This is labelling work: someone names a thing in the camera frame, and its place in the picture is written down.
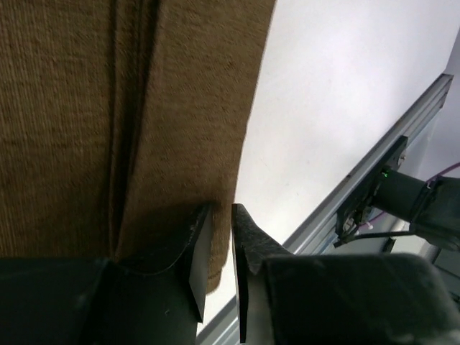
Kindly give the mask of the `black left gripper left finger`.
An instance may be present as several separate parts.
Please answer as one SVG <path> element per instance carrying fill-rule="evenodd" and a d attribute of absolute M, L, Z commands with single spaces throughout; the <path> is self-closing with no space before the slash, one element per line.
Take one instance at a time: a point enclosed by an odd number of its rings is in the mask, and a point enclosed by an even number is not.
<path fill-rule="evenodd" d="M 3 258 L 3 344 L 193 344 L 203 320 L 212 207 L 146 252 Z"/>

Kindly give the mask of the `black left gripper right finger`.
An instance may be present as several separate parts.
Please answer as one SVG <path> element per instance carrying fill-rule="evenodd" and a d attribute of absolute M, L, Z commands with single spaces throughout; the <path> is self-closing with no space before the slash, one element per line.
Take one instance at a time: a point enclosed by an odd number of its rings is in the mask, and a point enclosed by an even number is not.
<path fill-rule="evenodd" d="M 457 344 L 459 312 L 413 254 L 295 255 L 231 208 L 243 344 Z"/>

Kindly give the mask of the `brown cloth napkin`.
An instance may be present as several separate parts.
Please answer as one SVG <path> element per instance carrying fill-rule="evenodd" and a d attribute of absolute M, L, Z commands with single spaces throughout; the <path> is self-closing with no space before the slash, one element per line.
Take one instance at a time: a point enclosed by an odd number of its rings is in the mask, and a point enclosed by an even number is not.
<path fill-rule="evenodd" d="M 213 206 L 208 291 L 273 1 L 3 1 L 1 255 L 127 258 Z"/>

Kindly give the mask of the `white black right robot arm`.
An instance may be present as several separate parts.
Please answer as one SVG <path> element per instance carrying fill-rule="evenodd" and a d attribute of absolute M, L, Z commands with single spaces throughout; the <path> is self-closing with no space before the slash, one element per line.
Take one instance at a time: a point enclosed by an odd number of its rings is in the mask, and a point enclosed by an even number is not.
<path fill-rule="evenodd" d="M 410 224 L 409 232 L 442 249 L 459 251 L 459 179 L 431 182 L 398 171 L 381 173 L 372 205 Z"/>

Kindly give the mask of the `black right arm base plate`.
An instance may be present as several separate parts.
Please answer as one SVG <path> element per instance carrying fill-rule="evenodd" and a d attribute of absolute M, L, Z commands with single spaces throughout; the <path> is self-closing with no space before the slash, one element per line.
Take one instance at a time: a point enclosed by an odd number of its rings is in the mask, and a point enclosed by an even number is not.
<path fill-rule="evenodd" d="M 408 138 L 400 136 L 376 163 L 370 165 L 368 172 L 339 206 L 336 212 L 337 240 L 333 243 L 335 248 L 353 241 L 358 236 L 359 228 L 367 225 L 375 191 L 384 175 L 400 168 L 407 143 Z"/>

